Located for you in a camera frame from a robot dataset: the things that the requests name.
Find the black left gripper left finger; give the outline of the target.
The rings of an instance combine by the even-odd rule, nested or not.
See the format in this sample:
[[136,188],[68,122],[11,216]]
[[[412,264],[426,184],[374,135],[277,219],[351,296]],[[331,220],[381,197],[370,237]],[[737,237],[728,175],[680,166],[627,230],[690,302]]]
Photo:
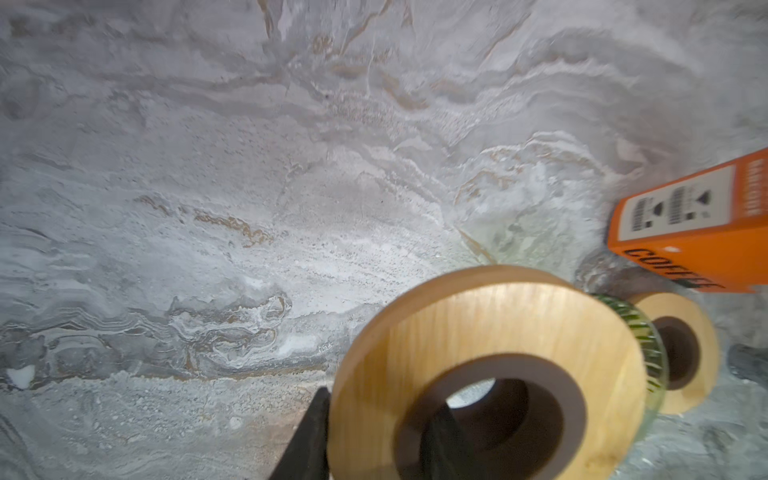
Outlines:
[[319,388],[269,480],[328,480],[326,448],[331,392]]

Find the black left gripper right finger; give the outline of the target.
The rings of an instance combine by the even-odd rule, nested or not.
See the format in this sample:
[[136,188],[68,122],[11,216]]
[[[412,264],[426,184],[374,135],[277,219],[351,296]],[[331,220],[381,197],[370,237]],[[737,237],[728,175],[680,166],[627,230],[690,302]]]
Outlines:
[[420,464],[424,479],[470,480],[480,474],[472,447],[447,404],[437,410],[422,433]]

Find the wooden ring dripper stand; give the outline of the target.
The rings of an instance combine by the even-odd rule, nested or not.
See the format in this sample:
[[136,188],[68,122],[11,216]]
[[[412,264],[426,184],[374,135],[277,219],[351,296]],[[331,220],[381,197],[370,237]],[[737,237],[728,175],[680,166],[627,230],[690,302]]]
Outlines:
[[422,433],[447,404],[476,479],[607,479],[642,422],[640,347],[607,305],[509,265],[403,294],[336,374],[327,458],[336,479],[424,479]]

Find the clear glass dripper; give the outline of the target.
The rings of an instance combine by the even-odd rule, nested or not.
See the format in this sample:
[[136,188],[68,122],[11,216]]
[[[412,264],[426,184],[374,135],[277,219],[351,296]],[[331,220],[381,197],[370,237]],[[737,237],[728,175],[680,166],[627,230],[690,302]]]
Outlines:
[[727,354],[727,366],[735,377],[768,389],[768,348],[732,345]]

